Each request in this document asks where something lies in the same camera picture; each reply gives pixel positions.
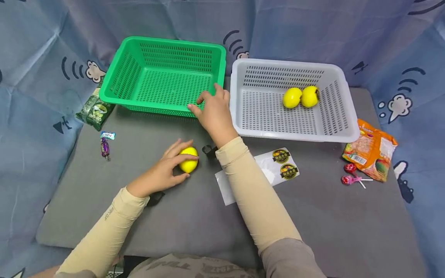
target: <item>orange snack bag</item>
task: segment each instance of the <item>orange snack bag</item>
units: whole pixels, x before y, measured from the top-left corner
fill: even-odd
[[[358,124],[360,137],[346,144],[342,157],[373,179],[386,181],[392,153],[398,143],[391,135],[375,129],[364,120],[359,119]]]

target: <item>hand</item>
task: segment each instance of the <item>hand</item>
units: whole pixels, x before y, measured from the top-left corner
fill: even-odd
[[[191,154],[179,154],[183,149],[192,146],[192,143],[193,140],[181,143],[181,139],[178,139],[165,151],[161,160],[127,185],[128,192],[135,197],[145,198],[185,181],[190,175],[184,173],[173,176],[173,168],[185,160],[198,160],[198,157]]]
[[[213,84],[215,95],[208,91],[199,95],[197,104],[205,101],[204,110],[194,104],[187,105],[187,108],[198,118],[199,122],[207,130],[218,148],[221,148],[232,139],[238,137],[233,127],[232,117],[229,110],[230,93],[223,90],[220,85]]]

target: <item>blue fabric backdrop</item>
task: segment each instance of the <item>blue fabric backdrop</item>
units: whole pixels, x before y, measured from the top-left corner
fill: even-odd
[[[0,0],[0,275],[68,250],[34,236],[81,123],[73,115],[127,36],[222,44],[237,58],[333,63],[372,92],[431,277],[445,277],[445,0]]]

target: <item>white paper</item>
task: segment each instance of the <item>white paper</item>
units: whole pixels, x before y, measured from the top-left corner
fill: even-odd
[[[254,157],[254,159],[263,171],[271,186],[275,186],[283,181],[287,181],[300,175],[292,155],[290,155],[286,148],[276,149],[268,153],[257,155]],[[283,177],[282,173],[287,172],[287,169],[289,169],[289,173],[291,174]],[[226,174],[224,173],[224,170],[217,172],[215,177],[216,181],[218,182],[222,198],[224,199],[224,204],[230,205],[235,203],[235,197],[232,194],[232,189],[230,188],[230,183]]]

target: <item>yellow lemon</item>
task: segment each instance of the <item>yellow lemon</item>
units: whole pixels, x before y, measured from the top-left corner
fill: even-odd
[[[283,95],[283,105],[286,108],[292,109],[300,103],[300,98],[303,93],[298,88],[289,88]]]
[[[194,147],[188,147],[183,149],[179,154],[191,154],[197,157],[198,151]],[[195,170],[196,165],[198,165],[197,160],[186,160],[179,163],[179,168],[186,173],[191,173],[193,170]]]
[[[304,107],[312,107],[318,103],[318,88],[315,86],[309,86],[304,88],[303,95],[301,96],[301,104]]]

